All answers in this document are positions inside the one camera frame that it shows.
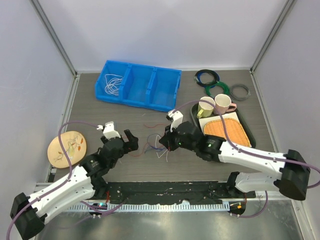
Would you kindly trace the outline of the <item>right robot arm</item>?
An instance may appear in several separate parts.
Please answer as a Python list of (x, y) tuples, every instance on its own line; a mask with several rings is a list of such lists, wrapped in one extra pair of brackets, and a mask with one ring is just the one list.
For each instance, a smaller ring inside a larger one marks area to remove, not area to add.
[(304, 201), (307, 195), (310, 167), (296, 150), (270, 152), (228, 142), (223, 137), (206, 135), (191, 122), (165, 127), (159, 143), (167, 150), (178, 148), (194, 152), (207, 162), (241, 165), (255, 173), (232, 172), (226, 193), (233, 198), (251, 191), (279, 191), (283, 196)]

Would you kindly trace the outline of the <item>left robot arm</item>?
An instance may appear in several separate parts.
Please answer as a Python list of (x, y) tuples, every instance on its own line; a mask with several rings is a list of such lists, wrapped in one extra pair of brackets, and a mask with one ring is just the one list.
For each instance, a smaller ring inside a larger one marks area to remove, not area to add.
[(18, 194), (12, 203), (12, 222), (6, 238), (10, 238), (11, 229), (16, 227), (20, 237), (29, 240), (75, 203), (92, 197), (102, 199), (108, 186), (103, 176), (120, 158), (139, 148), (139, 139), (128, 129), (124, 133), (126, 140), (116, 132), (104, 134), (101, 138), (103, 146), (81, 160), (65, 177), (30, 195)]

